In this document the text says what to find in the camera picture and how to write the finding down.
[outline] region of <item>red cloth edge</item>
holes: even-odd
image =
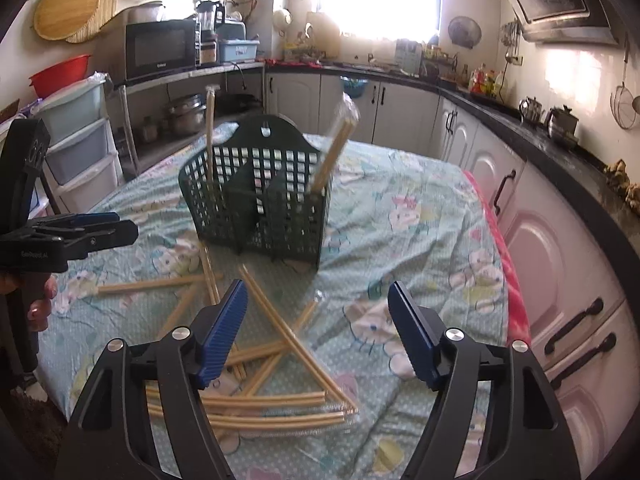
[[[507,345],[510,345],[513,341],[520,340],[531,346],[531,330],[529,327],[529,318],[527,317],[527,309],[524,305],[524,299],[520,291],[520,283],[518,282],[518,275],[516,269],[511,261],[511,255],[507,249],[507,244],[504,241],[504,237],[498,229],[498,219],[496,218],[493,210],[489,207],[487,201],[482,195],[482,191],[478,186],[474,176],[469,171],[463,171],[466,178],[469,180],[473,188],[476,190],[476,194],[480,199],[482,208],[484,208],[484,216],[489,224],[489,231],[494,236],[495,245],[498,247],[498,253],[502,260],[502,272],[504,273],[504,279],[507,283],[507,298],[508,304],[508,322],[507,322]]]

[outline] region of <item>bamboo steamer mat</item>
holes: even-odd
[[[100,0],[40,0],[33,28],[44,40],[64,40],[83,28]]]
[[[100,32],[102,26],[107,23],[115,13],[116,0],[99,0],[96,13],[83,28],[66,38],[66,41],[68,43],[83,43],[89,41]]]

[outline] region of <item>white cabinet door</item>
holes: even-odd
[[[588,353],[593,357],[568,375],[572,369],[567,368]],[[556,396],[574,439],[580,474],[587,478],[616,443],[640,400],[640,342],[628,304],[546,374],[552,386],[560,383]]]
[[[531,164],[499,225],[520,282],[533,353],[548,369],[607,319],[622,302],[622,288],[580,218]]]
[[[409,86],[382,84],[373,143],[426,155],[438,110],[438,96]]]
[[[444,97],[440,98],[436,120],[433,125],[433,135],[427,150],[427,156],[445,160],[445,155],[451,142],[452,122],[456,113],[456,105]]]
[[[464,168],[473,174],[485,200],[500,218],[520,179],[524,160],[484,124],[480,124]],[[498,190],[500,196],[495,207],[494,200]]]
[[[464,168],[476,136],[478,121],[473,115],[458,108],[455,112],[453,134],[446,154],[446,161]]]
[[[334,122],[335,111],[342,93],[342,81],[338,75],[322,75],[320,77],[320,116],[318,133],[324,135]],[[373,126],[376,124],[376,109],[380,94],[380,81],[369,81],[364,94],[353,100],[360,113],[358,127],[351,134],[351,140],[373,142]]]
[[[318,132],[320,76],[267,74],[268,112],[289,118],[305,134]]]

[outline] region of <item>metal bolt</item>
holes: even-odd
[[[117,352],[123,346],[124,343],[122,342],[122,339],[112,339],[111,341],[109,341],[107,348],[109,349],[109,352]]]
[[[513,343],[511,343],[511,347],[516,351],[516,352],[520,352],[521,354],[524,354],[524,352],[526,352],[527,350],[529,350],[529,346],[527,346],[527,344],[524,341],[520,341],[519,339],[517,339],[516,341],[514,341]]]
[[[182,339],[187,339],[191,335],[189,329],[185,326],[180,326],[176,328],[173,332],[171,332],[171,337],[177,339],[178,341]]]
[[[449,330],[445,332],[445,335],[452,341],[460,341],[465,338],[465,333],[459,328],[449,328]]]

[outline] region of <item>human hand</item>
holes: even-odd
[[[21,286],[22,283],[18,276],[0,272],[0,294],[5,296]],[[49,326],[47,318],[49,314],[51,314],[51,300],[56,297],[57,293],[58,282],[55,277],[49,276],[49,279],[44,284],[44,298],[31,303],[27,313],[29,330],[32,332],[43,332],[47,329]]]

